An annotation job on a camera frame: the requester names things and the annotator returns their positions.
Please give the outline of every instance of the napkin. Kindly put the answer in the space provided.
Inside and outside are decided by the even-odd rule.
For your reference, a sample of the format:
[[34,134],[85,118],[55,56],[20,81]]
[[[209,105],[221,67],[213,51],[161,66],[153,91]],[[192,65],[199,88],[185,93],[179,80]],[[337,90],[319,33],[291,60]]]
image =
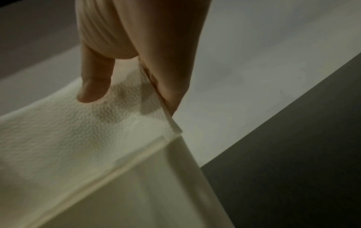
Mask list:
[[0,117],[0,227],[27,227],[113,162],[181,133],[137,59],[116,62],[97,102],[77,102],[80,86]]

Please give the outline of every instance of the white paper towel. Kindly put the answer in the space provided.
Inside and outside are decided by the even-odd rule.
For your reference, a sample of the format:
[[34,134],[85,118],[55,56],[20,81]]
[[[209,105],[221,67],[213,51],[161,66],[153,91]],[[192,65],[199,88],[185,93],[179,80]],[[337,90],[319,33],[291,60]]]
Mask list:
[[115,160],[181,132],[136,59],[116,63],[95,103],[76,101],[80,85],[0,117],[1,227],[25,227]]

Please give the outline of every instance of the gray floor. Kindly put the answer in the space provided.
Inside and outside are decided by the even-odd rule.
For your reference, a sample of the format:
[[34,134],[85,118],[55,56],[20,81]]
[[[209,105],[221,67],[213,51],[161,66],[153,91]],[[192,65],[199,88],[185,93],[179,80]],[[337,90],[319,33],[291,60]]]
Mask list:
[[202,167],[236,227],[361,225],[361,54]]

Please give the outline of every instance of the hand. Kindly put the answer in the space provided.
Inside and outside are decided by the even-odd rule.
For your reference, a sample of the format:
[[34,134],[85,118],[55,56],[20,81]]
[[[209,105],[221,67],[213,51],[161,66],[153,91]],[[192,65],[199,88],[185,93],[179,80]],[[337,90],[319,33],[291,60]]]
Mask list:
[[210,0],[76,0],[83,86],[89,103],[108,91],[115,59],[139,56],[173,114],[188,90]]

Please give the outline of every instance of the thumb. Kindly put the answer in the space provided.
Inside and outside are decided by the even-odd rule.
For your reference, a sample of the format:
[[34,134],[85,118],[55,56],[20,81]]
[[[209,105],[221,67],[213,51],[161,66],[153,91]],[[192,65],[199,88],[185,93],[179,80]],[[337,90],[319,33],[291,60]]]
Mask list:
[[84,43],[80,48],[83,85],[77,99],[82,103],[90,103],[99,100],[108,91],[115,59],[99,54]]

